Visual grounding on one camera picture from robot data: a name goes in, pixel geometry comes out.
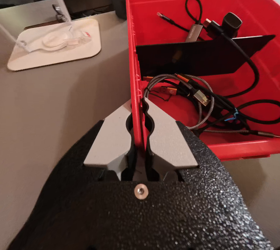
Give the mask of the black power station with screen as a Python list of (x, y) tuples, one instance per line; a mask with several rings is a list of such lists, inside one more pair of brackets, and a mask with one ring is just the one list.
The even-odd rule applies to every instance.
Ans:
[(112, 0), (112, 5), (117, 17), (127, 20), (126, 0)]

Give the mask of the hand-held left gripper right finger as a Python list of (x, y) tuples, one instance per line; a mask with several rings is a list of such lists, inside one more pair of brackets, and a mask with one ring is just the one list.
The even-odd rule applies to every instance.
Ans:
[(148, 98), (142, 99), (142, 110), (147, 130), (145, 170), (148, 181), (161, 181), (168, 173), (198, 168), (177, 121)]

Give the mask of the wood-framed mirror on stand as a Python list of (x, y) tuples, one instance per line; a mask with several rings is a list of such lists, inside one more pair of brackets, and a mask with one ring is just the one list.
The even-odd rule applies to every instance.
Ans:
[(20, 71), (93, 57), (101, 51), (100, 25), (96, 19), (72, 21), (64, 0), (57, 0), (63, 22), (24, 30), (15, 38), (2, 24), (1, 30), (14, 42), (7, 63)]

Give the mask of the black bin divider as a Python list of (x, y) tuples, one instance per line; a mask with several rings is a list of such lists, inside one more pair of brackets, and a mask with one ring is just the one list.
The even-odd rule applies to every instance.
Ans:
[(275, 35), (136, 46), (143, 77), (160, 74), (189, 74), (198, 77), (232, 74), (265, 47)]

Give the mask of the grey usb hub with cable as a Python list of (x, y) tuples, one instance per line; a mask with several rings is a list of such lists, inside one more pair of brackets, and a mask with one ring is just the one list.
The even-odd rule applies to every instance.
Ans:
[(203, 39), (200, 37), (200, 33), (203, 29), (203, 24), (201, 23), (202, 12), (203, 12), (201, 1), (200, 0), (195, 0), (198, 3), (198, 6), (199, 6), (199, 16), (197, 18), (194, 17), (188, 9), (188, 2), (189, 1), (190, 0), (185, 1), (185, 10), (186, 10), (188, 16), (194, 21), (194, 24), (191, 26), (185, 42), (186, 43), (196, 42), (197, 40), (202, 40), (203, 41)]

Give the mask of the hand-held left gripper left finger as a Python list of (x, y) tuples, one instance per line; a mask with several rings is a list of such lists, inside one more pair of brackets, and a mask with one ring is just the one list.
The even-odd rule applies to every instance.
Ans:
[(113, 171), (120, 181), (132, 181), (137, 161), (132, 128), (129, 99), (103, 120), (83, 164)]

